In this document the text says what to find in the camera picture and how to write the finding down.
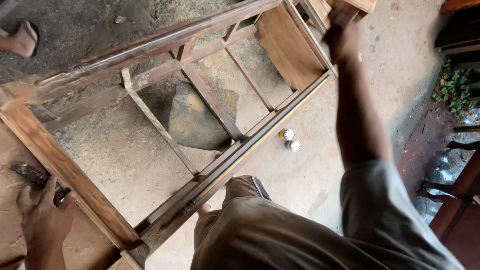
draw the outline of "wooden frame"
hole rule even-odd
[[[315,69],[317,75],[314,77],[312,77],[312,74],[315,75],[315,73],[310,73],[308,78],[302,77],[303,75],[300,74],[299,81],[302,82],[304,87],[299,88],[297,86],[296,91],[276,108],[273,108],[267,96],[243,68],[230,47],[231,44],[253,35],[258,37],[257,25],[250,25],[237,30],[240,21],[257,14],[262,16],[259,16],[260,19],[257,24],[260,24],[259,27],[263,27],[265,33],[275,31],[276,29],[273,28],[279,26],[262,23],[263,18],[281,16],[280,19],[284,19],[288,24],[285,27],[290,30],[290,33],[286,34],[298,37],[291,42],[290,47],[265,47],[271,58],[272,55],[285,55],[293,52],[294,49],[305,48],[308,54],[300,53],[298,54],[299,59],[290,59],[292,63],[290,68],[298,66],[298,63],[309,61],[317,67]],[[195,48],[199,38],[225,27],[229,27],[226,37],[210,42],[203,47]],[[275,38],[282,37],[272,36],[267,38],[275,43]],[[179,48],[179,52],[173,60],[131,77],[130,66],[176,48]],[[270,111],[266,117],[245,134],[240,132],[209,87],[191,67],[192,63],[222,49],[227,51],[262,103]],[[279,68],[278,62],[274,60],[273,62]],[[288,68],[288,66],[283,66],[282,72],[288,72]],[[182,153],[173,138],[136,93],[176,71],[183,72],[235,141],[227,151],[201,172],[198,172],[185,154]],[[51,112],[47,109],[37,110],[36,114],[39,118],[41,114],[47,113],[48,117],[44,117],[44,119],[50,120],[44,123],[41,123],[27,107],[27,105],[44,104],[114,73],[121,74],[122,84],[99,91],[97,94],[82,99],[58,112]],[[246,0],[191,22],[173,25],[135,41],[120,44],[72,64],[1,85],[0,117],[44,167],[59,178],[62,186],[69,187],[77,193],[78,205],[115,244],[123,260],[133,269],[142,269],[147,256],[164,243],[226,183],[264,140],[277,133],[281,129],[282,123],[287,121],[293,113],[334,79],[336,79],[336,72],[332,64],[290,0]],[[193,178],[174,196],[159,206],[136,228],[132,228],[127,223],[48,132],[68,125],[94,110],[109,104],[115,104],[126,96],[130,96],[135,101],[193,175]]]

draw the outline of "paint can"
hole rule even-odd
[[[293,140],[293,138],[295,138],[295,131],[293,131],[293,129],[284,128],[284,129],[280,130],[278,135],[280,136],[280,138],[289,141],[289,140]]]
[[[299,141],[287,141],[285,142],[285,148],[292,150],[293,152],[300,151],[301,144]]]

